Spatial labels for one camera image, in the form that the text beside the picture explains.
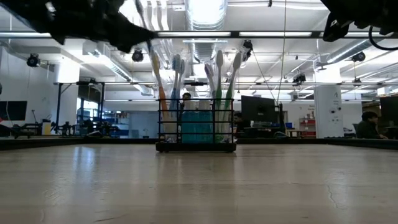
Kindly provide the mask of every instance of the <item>white pillar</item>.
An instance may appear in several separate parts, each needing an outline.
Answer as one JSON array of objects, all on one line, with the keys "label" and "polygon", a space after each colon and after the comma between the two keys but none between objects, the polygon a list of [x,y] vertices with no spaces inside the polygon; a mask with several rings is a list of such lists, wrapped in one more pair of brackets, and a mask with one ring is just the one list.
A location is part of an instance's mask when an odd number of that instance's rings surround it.
[{"label": "white pillar", "polygon": [[[319,83],[341,82],[340,68],[336,65],[329,65],[326,70],[316,71],[314,80]],[[336,85],[316,86],[314,94],[317,138],[343,137],[341,87]]]},{"label": "white pillar", "polygon": [[[74,62],[63,62],[60,65],[56,65],[54,68],[56,82],[59,83],[74,83],[79,81],[80,66]],[[67,84],[62,86],[62,90],[68,87]],[[54,92],[58,96],[58,86],[54,86]],[[69,121],[70,124],[76,123],[76,109],[77,109],[77,97],[78,97],[78,86],[71,85],[61,95],[60,105],[60,119],[59,125],[65,124]],[[57,114],[57,97],[55,97],[55,103],[52,104],[52,114]]]}]

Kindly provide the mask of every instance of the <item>computer monitor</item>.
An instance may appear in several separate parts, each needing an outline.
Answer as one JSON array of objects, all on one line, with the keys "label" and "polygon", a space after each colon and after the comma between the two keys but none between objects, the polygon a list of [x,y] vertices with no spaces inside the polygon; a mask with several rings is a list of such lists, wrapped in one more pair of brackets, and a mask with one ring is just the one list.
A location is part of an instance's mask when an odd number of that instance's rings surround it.
[{"label": "computer monitor", "polygon": [[242,96],[241,101],[243,120],[278,123],[275,100]]},{"label": "computer monitor", "polygon": [[398,125],[398,96],[380,98],[381,118]]}]

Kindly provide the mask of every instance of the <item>ceiling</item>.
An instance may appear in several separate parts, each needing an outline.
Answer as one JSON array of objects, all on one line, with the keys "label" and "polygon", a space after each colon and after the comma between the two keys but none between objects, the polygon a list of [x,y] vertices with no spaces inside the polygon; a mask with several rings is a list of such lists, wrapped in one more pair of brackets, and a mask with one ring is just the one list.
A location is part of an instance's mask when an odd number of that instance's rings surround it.
[{"label": "ceiling", "polygon": [[[323,30],[329,11],[319,0],[288,0],[285,9],[285,1],[274,0],[272,7],[267,7],[267,1],[228,1],[228,8],[224,20],[223,30],[239,31],[309,31]],[[168,0],[168,25],[170,30],[187,30],[187,20],[185,17],[184,2],[181,0]],[[0,9],[0,30],[30,31],[28,27],[13,18],[9,13]],[[190,44],[183,43],[183,39],[173,39],[173,53],[182,54],[183,57],[190,58]],[[284,77],[291,82],[295,73],[290,73],[305,60],[314,59],[317,55],[327,55],[351,43],[353,40],[342,39],[333,43],[324,42],[317,39],[252,39],[254,53],[249,58],[246,67],[241,68],[238,75],[239,82],[279,82]],[[59,45],[51,39],[12,39],[11,44],[24,47],[59,47],[72,56],[81,64],[81,76],[95,77],[97,80],[114,82],[115,74],[100,63],[93,63],[87,55],[83,55],[82,46],[85,40],[68,39],[65,45]],[[228,39],[226,43],[217,44],[217,49],[229,52],[232,57],[225,57],[225,67],[228,68],[233,60],[236,49],[242,45],[243,39]],[[398,40],[383,40],[381,45],[397,46]],[[148,55],[144,55],[144,61],[134,63],[131,54],[124,54],[112,48],[111,58],[131,73],[135,81],[155,82],[152,76],[152,67]],[[366,60],[356,64],[353,69],[353,62],[342,61],[338,63],[343,81],[352,81],[354,76],[360,76],[369,72],[379,70],[385,66],[395,63],[397,52],[385,54],[385,52],[370,47],[364,50]],[[313,69],[305,71],[307,81],[312,81]],[[383,82],[388,79],[394,81],[398,78],[395,70],[375,75],[367,82]],[[120,90],[134,90],[133,87],[119,87]],[[242,89],[267,88],[266,86],[240,86]],[[376,86],[369,86],[364,90],[374,90]]]}]

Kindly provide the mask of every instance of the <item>white column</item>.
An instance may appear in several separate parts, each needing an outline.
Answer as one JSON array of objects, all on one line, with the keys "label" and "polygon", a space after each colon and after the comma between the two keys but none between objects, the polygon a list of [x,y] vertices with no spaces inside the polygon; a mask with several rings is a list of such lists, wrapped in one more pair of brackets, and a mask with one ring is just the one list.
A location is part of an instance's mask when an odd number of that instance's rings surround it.
[{"label": "white column", "polygon": [[[316,71],[314,80],[319,83],[341,82],[340,68],[336,65],[329,65],[326,70]],[[344,126],[340,86],[317,86],[314,94],[317,138],[343,137]]]},{"label": "white column", "polygon": [[[79,81],[80,66],[74,62],[63,62],[60,65],[56,65],[54,68],[56,82],[60,83],[74,83]],[[67,84],[62,86],[62,89],[66,89]],[[58,96],[58,86],[54,86],[55,96]],[[65,124],[69,121],[70,124],[76,123],[76,109],[77,109],[77,97],[78,97],[78,86],[71,85],[61,95],[61,107],[60,107],[60,120],[59,125]],[[52,104],[52,120],[55,120],[57,114],[57,97],[55,102]]]}]

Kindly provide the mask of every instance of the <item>table surface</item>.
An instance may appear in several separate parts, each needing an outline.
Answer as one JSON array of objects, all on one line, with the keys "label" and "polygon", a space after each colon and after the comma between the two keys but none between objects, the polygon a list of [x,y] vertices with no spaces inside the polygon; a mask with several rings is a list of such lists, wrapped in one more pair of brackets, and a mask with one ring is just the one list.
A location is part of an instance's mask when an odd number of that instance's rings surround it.
[{"label": "table surface", "polygon": [[398,152],[238,145],[0,151],[1,223],[396,223]]}]

